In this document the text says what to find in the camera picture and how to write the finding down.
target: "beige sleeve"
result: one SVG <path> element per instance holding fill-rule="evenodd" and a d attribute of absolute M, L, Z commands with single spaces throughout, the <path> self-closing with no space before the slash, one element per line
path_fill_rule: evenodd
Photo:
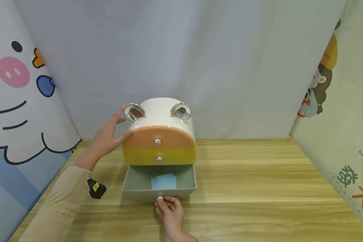
<path fill-rule="evenodd" d="M 198 238 L 198 242 L 214 242 L 214 240 L 212 240 L 209 237 L 206 237 L 204 235 L 200 235 Z"/>
<path fill-rule="evenodd" d="M 62 242 L 80 206 L 89 196 L 91 171 L 72 166 L 57 179 L 19 242 Z"/>

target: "cartoon character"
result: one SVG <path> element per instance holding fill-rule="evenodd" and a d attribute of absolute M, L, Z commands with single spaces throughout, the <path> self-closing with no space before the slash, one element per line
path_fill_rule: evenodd
<path fill-rule="evenodd" d="M 0 39 L 0 149 L 5 161 L 19 165 L 44 150 L 72 150 L 80 137 L 39 51 L 23 35 L 11 38 Z"/>
<path fill-rule="evenodd" d="M 323 112 L 322 104 L 327 99 L 326 90 L 331 84 L 332 69 L 336 62 L 337 40 L 335 34 L 332 34 L 297 115 L 310 118 Z"/>

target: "wood grain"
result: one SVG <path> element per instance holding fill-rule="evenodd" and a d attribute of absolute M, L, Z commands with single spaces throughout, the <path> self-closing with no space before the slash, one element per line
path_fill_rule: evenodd
<path fill-rule="evenodd" d="M 81 143 L 62 170 L 88 145 Z M 153 206 L 122 197 L 126 170 L 120 149 L 99 161 L 93 178 L 108 190 L 100 200 L 85 201 L 67 241 L 162 241 Z M 229 242 L 363 241 L 362 222 L 291 138 L 200 140 L 195 170 L 198 188 L 183 201 L 185 230 L 195 236 Z M 10 241 L 23 234 L 52 184 Z"/>

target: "pig nose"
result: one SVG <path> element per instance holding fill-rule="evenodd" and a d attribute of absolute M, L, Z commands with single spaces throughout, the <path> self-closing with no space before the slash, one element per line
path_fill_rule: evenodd
<path fill-rule="evenodd" d="M 30 81 L 27 66 L 19 59 L 11 56 L 0 59 L 0 78 L 11 87 L 24 87 Z"/>

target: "gray drawer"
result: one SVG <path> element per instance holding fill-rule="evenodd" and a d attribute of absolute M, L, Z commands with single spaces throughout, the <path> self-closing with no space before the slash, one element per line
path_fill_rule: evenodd
<path fill-rule="evenodd" d="M 176 176 L 176 189 L 152 190 L 151 178 L 166 173 L 173 173 Z M 196 188 L 194 165 L 129 166 L 122 194 L 125 198 L 136 202 L 152 204 L 158 196 L 187 198 Z"/>

